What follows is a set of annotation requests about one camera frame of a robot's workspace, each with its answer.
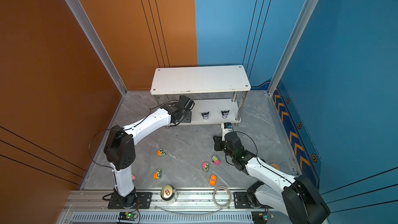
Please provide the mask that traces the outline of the black purple figure toy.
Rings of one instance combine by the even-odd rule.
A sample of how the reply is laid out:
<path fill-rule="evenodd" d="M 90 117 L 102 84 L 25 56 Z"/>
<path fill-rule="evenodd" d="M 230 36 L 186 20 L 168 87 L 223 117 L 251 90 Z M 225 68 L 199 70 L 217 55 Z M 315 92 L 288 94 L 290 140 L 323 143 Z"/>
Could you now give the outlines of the black purple figure toy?
<path fill-rule="evenodd" d="M 221 115 L 222 115 L 222 118 L 223 119 L 227 119 L 228 118 L 228 116 L 229 116 L 229 110 L 223 110 L 223 111 L 221 111 Z"/>

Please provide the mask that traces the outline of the green orange toy car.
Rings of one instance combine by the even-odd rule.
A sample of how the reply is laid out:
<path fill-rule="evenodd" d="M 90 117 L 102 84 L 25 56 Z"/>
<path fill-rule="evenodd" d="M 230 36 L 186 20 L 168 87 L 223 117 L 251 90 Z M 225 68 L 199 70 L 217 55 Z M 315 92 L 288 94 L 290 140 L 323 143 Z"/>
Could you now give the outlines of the green orange toy car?
<path fill-rule="evenodd" d="M 159 150 L 157 151 L 157 155 L 158 155 L 159 157 L 163 157 L 163 156 L 166 155 L 166 152 L 165 152 L 163 149 L 159 149 Z"/>

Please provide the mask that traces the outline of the pink green toy truck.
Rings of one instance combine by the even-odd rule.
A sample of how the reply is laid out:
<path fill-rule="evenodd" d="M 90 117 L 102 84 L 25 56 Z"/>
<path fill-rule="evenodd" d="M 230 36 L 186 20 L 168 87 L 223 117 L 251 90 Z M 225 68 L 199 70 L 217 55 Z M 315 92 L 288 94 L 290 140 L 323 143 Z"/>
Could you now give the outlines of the pink green toy truck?
<path fill-rule="evenodd" d="M 217 156 L 212 156 L 212 161 L 216 166 L 219 166 L 221 161 Z"/>

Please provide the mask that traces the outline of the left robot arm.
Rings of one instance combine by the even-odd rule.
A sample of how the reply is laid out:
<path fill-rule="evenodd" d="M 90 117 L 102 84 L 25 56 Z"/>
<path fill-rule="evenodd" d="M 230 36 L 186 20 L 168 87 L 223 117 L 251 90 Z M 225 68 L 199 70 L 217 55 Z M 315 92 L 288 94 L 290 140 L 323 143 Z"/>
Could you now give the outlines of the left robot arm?
<path fill-rule="evenodd" d="M 131 167 L 136 158 L 135 145 L 157 129 L 167 125 L 179 125 L 191 116 L 194 100 L 182 95 L 178 101 L 159 105 L 155 112 L 138 122 L 109 130 L 104 154 L 112 169 L 115 187 L 114 196 L 125 208 L 136 202 L 136 188 L 132 180 Z"/>

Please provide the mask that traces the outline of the orange green toy truck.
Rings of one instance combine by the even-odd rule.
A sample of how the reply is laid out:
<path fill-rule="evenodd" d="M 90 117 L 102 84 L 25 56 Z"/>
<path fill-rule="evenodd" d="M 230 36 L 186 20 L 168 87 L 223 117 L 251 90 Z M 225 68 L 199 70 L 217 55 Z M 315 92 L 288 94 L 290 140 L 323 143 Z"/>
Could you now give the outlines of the orange green toy truck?
<path fill-rule="evenodd" d="M 153 174 L 153 179 L 157 180 L 157 179 L 160 179 L 161 177 L 162 177 L 162 170 L 157 169 Z"/>

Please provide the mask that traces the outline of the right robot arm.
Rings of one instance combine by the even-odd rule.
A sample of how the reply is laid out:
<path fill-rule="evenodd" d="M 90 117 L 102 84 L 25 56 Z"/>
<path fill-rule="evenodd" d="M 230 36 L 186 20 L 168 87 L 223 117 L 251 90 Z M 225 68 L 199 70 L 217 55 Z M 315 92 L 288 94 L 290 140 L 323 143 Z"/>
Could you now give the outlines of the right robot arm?
<path fill-rule="evenodd" d="M 257 179 L 247 190 L 250 204 L 270 206 L 288 216 L 293 224 L 322 224 L 331 211 L 313 183 L 305 175 L 283 173 L 246 150 L 239 133 L 214 136 L 214 150 L 224 152 L 237 170 Z"/>

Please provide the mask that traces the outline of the pink green toy car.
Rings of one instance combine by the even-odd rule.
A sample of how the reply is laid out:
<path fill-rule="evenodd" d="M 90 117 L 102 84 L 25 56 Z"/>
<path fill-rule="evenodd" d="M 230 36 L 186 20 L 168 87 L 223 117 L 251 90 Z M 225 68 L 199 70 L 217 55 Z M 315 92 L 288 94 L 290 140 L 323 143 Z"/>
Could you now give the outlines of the pink green toy car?
<path fill-rule="evenodd" d="M 209 163 L 208 162 L 203 162 L 202 168 L 205 172 L 209 171 Z"/>

